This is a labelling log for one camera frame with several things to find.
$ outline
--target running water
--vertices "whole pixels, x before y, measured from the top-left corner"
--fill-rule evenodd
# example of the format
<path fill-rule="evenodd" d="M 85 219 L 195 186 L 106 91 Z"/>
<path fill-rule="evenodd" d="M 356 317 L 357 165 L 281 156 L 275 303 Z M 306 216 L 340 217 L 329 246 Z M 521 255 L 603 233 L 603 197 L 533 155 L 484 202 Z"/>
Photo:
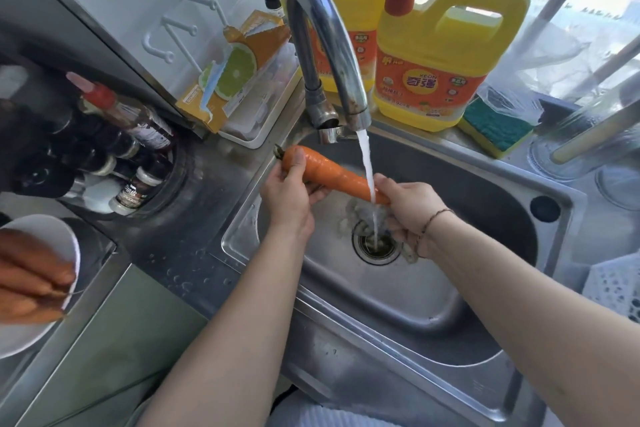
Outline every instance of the running water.
<path fill-rule="evenodd" d="M 376 220 L 376 186 L 373 184 L 373 167 L 371 167 L 371 150 L 369 148 L 369 136 L 366 130 L 357 130 L 358 142 L 362 150 L 362 162 L 367 173 L 367 183 L 371 193 L 371 203 L 373 204 L 373 246 L 378 249 L 378 220 Z"/>

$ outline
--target sink drain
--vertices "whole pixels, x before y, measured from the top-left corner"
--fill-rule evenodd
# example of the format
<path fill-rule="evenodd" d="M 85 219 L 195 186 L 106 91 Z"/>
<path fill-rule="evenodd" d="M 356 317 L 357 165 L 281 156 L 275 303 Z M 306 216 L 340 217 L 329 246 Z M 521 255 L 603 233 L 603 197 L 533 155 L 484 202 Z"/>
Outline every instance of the sink drain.
<path fill-rule="evenodd" d="M 353 229 L 351 242 L 356 255 L 368 264 L 375 266 L 388 265 L 396 260 L 400 255 L 396 241 L 389 235 L 384 234 L 378 236 L 378 244 L 376 246 L 373 235 L 364 233 L 368 230 L 364 221 L 360 221 Z"/>

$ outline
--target white hook rack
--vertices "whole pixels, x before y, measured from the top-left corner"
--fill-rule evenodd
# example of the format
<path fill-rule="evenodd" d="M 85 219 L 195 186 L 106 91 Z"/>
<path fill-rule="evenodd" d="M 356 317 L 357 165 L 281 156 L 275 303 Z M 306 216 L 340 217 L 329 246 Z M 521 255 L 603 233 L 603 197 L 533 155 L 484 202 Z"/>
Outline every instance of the white hook rack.
<path fill-rule="evenodd" d="M 222 25 L 224 27 L 228 26 L 227 17 L 224 15 L 222 8 L 218 3 L 218 0 L 187 0 L 187 1 L 199 3 L 201 5 L 204 5 L 205 7 L 208 7 L 210 10 L 214 10 L 218 14 L 218 17 L 220 18 L 220 22 L 222 22 Z M 180 37 L 174 30 L 174 28 L 183 30 L 186 33 L 188 33 L 190 36 L 195 37 L 196 34 L 198 33 L 198 27 L 196 25 L 188 25 L 183 22 L 176 21 L 175 19 L 169 18 L 165 14 L 160 18 L 158 24 L 155 27 L 153 27 L 153 29 L 150 29 L 149 31 L 147 31 L 147 33 L 142 38 L 142 47 L 144 48 L 144 50 L 149 54 L 151 54 L 151 56 L 156 56 L 160 59 L 163 59 L 167 64 L 171 64 L 175 60 L 175 54 L 172 51 L 163 51 L 151 45 L 151 36 L 156 31 L 156 29 L 158 29 L 158 27 L 160 26 L 164 27 L 165 31 L 167 31 L 167 34 L 169 34 L 169 36 L 171 37 L 175 45 L 178 46 L 178 49 L 180 49 L 180 52 L 184 55 L 184 57 L 187 59 L 189 64 L 198 73 L 202 73 L 202 69 L 200 68 L 200 65 L 198 65 L 197 61 L 191 55 L 187 47 L 180 40 Z"/>

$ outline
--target sponge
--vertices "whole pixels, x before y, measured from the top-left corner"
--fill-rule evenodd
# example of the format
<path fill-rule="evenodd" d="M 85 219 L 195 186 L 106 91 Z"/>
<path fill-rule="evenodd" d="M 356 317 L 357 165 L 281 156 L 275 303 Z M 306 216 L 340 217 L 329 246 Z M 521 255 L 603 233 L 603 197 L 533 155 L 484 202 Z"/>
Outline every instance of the sponge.
<path fill-rule="evenodd" d="M 479 96 L 467 106 L 458 128 L 497 159 L 508 154 L 533 131 L 530 123 L 494 111 Z"/>

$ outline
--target stainless steel sink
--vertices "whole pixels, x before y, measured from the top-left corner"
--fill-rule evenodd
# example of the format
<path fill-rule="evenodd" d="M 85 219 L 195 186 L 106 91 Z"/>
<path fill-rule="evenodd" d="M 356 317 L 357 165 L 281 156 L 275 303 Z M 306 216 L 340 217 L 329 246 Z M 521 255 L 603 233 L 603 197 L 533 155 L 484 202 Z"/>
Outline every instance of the stainless steel sink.
<path fill-rule="evenodd" d="M 430 183 L 464 220 L 553 273 L 579 225 L 581 192 L 383 117 L 376 117 L 369 135 L 374 171 L 397 181 Z M 279 143 L 297 142 L 364 172 L 357 142 L 320 146 L 304 117 Z M 258 193 L 266 169 L 222 240 L 225 253 L 241 264 L 268 226 Z M 544 221 L 534 216 L 531 202 L 540 196 L 547 212 L 559 211 L 556 220 L 549 222 L 553 212 L 536 212 Z M 445 405 L 475 420 L 506 420 L 521 384 L 510 359 L 432 261 L 408 263 L 390 239 L 377 251 L 367 246 L 353 229 L 352 199 L 334 192 L 314 207 L 316 231 L 305 253 L 299 300 L 322 309 L 345 335 L 373 344 L 390 369 L 414 384 L 419 375 L 424 390 Z"/>

